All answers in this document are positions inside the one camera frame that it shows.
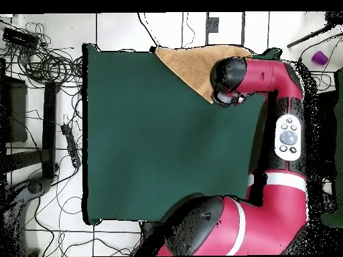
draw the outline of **orange cloth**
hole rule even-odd
[[[210,71],[215,63],[231,56],[252,57],[250,51],[245,48],[227,45],[177,50],[158,46],[155,54],[171,71],[211,104],[213,100]]]

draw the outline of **purple cup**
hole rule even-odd
[[[316,52],[312,56],[312,61],[319,64],[319,65],[325,65],[328,63],[329,58],[326,57],[326,55],[323,52]]]

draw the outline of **red robot arm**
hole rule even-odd
[[[203,198],[165,235],[158,256],[282,254],[307,222],[303,89],[286,62],[228,58],[215,66],[214,101],[222,106],[258,93],[269,100],[258,171],[247,200]],[[267,176],[264,184],[254,182]],[[260,187],[263,202],[249,203]]]

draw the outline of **dark green object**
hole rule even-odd
[[[338,211],[333,214],[322,216],[324,224],[339,228],[343,227],[343,68],[339,69],[334,74],[335,87],[338,92],[338,102],[335,107],[335,115],[337,119],[337,134],[336,134],[336,170],[337,177],[335,182],[335,193],[338,201]]]
[[[262,54],[254,54],[254,59],[264,59],[264,60],[280,60],[282,55],[282,49],[280,48],[268,48]]]
[[[87,48],[89,219],[154,222],[191,193],[245,197],[263,96],[221,108],[155,54]]]

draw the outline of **button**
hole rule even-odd
[[[297,142],[297,135],[293,131],[283,131],[280,135],[280,141],[285,145],[294,145]]]

